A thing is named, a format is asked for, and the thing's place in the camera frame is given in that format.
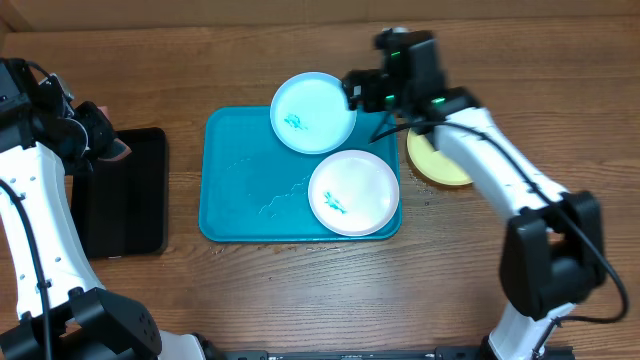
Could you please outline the yellow-green plate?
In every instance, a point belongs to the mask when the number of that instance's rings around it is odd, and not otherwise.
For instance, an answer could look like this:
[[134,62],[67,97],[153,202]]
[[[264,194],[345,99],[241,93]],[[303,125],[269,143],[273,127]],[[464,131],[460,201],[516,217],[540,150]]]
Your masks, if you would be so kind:
[[413,130],[406,140],[409,160],[420,174],[445,186],[466,186],[472,183],[470,176],[456,163],[436,150],[425,135]]

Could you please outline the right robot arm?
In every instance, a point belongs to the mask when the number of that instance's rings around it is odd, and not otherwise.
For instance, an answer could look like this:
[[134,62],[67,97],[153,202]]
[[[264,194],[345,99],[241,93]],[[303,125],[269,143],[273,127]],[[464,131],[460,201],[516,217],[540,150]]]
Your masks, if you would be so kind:
[[469,90],[448,85],[431,32],[388,28],[374,46],[381,67],[342,80],[349,108],[405,118],[404,128],[459,166],[506,222],[499,278],[508,304],[471,356],[573,358],[546,343],[607,276],[598,202],[540,172]]

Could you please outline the pink and green sponge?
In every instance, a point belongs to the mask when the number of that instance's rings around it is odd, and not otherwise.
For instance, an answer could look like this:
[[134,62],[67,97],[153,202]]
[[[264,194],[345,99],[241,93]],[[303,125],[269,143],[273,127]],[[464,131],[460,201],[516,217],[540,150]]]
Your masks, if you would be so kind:
[[91,149],[98,160],[118,162],[131,154],[130,147],[117,136],[106,107],[95,107],[92,110],[92,118]]

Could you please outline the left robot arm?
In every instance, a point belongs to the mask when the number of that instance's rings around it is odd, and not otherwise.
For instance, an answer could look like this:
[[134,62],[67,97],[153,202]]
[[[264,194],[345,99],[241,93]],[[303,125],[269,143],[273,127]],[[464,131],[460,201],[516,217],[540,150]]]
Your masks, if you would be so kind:
[[203,336],[160,330],[138,301],[106,290],[81,246],[65,178],[130,148],[94,103],[74,106],[53,73],[1,61],[1,219],[17,277],[7,359],[216,359]]

